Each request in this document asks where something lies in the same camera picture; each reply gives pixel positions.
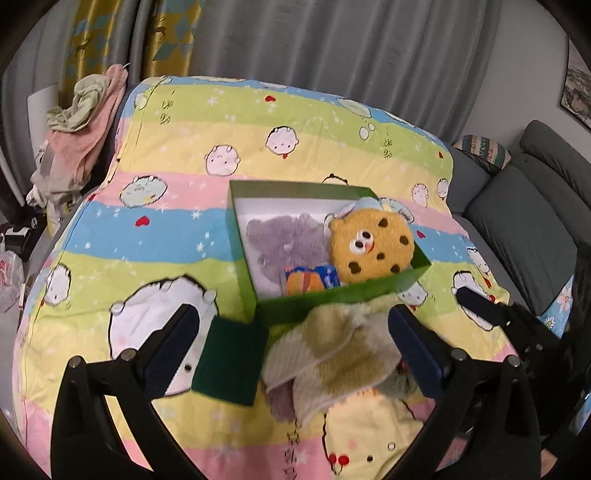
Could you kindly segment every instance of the sofa cushion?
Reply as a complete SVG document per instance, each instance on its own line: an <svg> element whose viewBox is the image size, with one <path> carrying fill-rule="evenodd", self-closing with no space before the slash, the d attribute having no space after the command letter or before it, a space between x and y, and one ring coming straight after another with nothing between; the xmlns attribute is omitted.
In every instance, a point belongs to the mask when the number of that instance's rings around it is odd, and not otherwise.
<svg viewBox="0 0 591 480"><path fill-rule="evenodd" d="M470 241L474 244L474 246L478 249L478 252L482 255L482 258L486 262L486 264L490 267L492 274L495 276L496 282L503 287L506 291L509 292L509 305L513 303L519 303L525 306L525 300L523 296L511 280L511 277L505 270L505 267L501 264L500 260L495 256L492 252L491 248L488 246L486 241L482 238L482 236L478 233L478 230L472 225L468 219L460 216L460 215L452 215L453 219L458 222L462 228L470 237Z"/></svg>
<svg viewBox="0 0 591 480"><path fill-rule="evenodd" d="M501 261L530 310L544 313L573 274L577 251L542 194L508 166L464 216Z"/></svg>
<svg viewBox="0 0 591 480"><path fill-rule="evenodd" d="M452 213L461 214L490 181L491 176L464 152L447 144L446 147L453 158L452 181L446 202Z"/></svg>
<svg viewBox="0 0 591 480"><path fill-rule="evenodd" d="M548 125L533 120L519 146L552 168L591 209L591 164L566 140Z"/></svg>
<svg viewBox="0 0 591 480"><path fill-rule="evenodd" d="M544 196L575 244L586 242L591 245L591 209L562 177L545 163L523 152L513 157L511 165L518 168Z"/></svg>

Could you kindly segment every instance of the screw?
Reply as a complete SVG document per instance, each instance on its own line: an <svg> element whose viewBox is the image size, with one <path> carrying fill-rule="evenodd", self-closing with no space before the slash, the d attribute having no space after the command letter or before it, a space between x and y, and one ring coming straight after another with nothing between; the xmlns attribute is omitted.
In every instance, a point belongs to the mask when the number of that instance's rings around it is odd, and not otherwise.
<svg viewBox="0 0 591 480"><path fill-rule="evenodd" d="M462 360L468 358L468 354L461 348L454 348L452 350L452 358L461 362Z"/></svg>
<svg viewBox="0 0 591 480"><path fill-rule="evenodd" d="M81 356L73 356L72 358L70 358L70 360L68 361L68 366L72 367L72 368L76 368L78 365L80 365L80 363L82 362L82 357Z"/></svg>
<svg viewBox="0 0 591 480"><path fill-rule="evenodd" d="M512 367L518 367L521 365L521 360L519 360L519 357L515 355L509 355L507 357L507 362L509 362L509 365Z"/></svg>
<svg viewBox="0 0 591 480"><path fill-rule="evenodd" d="M121 352L120 357L121 357L122 360L124 360L126 362L129 362L129 361L131 361L131 360L133 360L135 358L135 354L136 353L137 352L135 351L135 349L133 349L133 348L126 348L125 350L123 350Z"/></svg>

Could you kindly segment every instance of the yellow curtain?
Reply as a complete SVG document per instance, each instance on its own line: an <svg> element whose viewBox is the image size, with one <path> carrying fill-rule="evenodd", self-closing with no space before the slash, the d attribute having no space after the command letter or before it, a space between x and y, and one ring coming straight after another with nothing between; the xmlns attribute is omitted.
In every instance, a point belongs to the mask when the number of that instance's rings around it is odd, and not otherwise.
<svg viewBox="0 0 591 480"><path fill-rule="evenodd" d="M202 11L200 3L157 0L146 30L142 78L187 75Z"/></svg>
<svg viewBox="0 0 591 480"><path fill-rule="evenodd" d="M80 0L61 84L63 106L72 103L74 85L91 73L109 68L109 48L115 18L123 0Z"/></svg>

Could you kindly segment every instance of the snack package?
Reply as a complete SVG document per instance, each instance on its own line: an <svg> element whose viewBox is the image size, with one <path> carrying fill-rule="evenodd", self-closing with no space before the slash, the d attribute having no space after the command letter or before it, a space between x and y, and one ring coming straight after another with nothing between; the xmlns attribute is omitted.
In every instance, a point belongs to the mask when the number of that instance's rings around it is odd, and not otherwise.
<svg viewBox="0 0 591 480"><path fill-rule="evenodd" d="M286 268L281 276L281 287L284 295L290 297L340 287L340 282L335 266L322 264L314 268Z"/></svg>

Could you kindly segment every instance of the red heart print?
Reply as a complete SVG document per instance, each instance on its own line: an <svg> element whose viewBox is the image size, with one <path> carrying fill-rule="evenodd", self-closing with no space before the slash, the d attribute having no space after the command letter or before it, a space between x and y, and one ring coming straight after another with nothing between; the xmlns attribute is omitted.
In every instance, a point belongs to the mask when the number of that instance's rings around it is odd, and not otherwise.
<svg viewBox="0 0 591 480"><path fill-rule="evenodd" d="M145 215L143 217L138 218L135 221L135 226L144 226L144 225L149 225L150 224L150 219L148 217L146 217Z"/></svg>

